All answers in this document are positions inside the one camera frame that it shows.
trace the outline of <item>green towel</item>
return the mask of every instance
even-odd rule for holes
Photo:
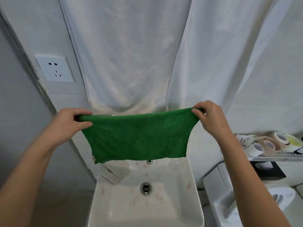
[[[80,115],[95,164],[109,160],[156,160],[186,156],[189,135],[199,119],[192,108],[130,116]]]

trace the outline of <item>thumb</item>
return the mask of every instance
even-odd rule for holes
[[[92,126],[93,123],[92,122],[77,122],[77,129],[79,130],[83,130],[86,129],[90,126]]]
[[[204,121],[204,120],[206,119],[206,115],[203,114],[203,113],[202,113],[200,110],[198,110],[198,109],[193,108],[193,109],[191,110],[191,112],[194,113],[194,114],[199,118],[199,120],[201,120],[201,122]]]

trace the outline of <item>wall socket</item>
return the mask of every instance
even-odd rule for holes
[[[48,81],[74,82],[66,57],[35,55]]]

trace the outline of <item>human hand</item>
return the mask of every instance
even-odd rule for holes
[[[40,137],[51,147],[57,147],[73,137],[78,131],[93,125],[92,122],[76,122],[74,116],[91,114],[91,111],[82,108],[63,108],[43,130]]]
[[[215,139],[233,134],[223,110],[219,105],[207,100],[205,102],[199,102],[193,107],[205,109],[206,114],[203,114],[197,109],[192,109],[191,111],[200,119],[204,129]]]

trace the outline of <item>sink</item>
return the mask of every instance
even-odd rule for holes
[[[99,176],[89,227],[201,227],[203,212],[187,157],[127,160],[130,174],[113,185]],[[151,186],[148,195],[142,185]]]

